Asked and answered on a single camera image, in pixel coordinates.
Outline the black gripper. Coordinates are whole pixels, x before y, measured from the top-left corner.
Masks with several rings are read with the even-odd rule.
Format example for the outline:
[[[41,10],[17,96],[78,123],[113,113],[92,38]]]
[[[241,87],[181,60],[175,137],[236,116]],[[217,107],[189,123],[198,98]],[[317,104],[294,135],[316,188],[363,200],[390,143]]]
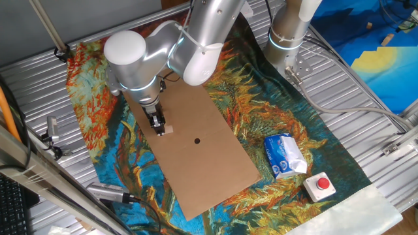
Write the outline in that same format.
[[[165,118],[160,100],[156,99],[148,104],[140,104],[146,117],[149,118],[150,126],[157,136],[165,134]]]

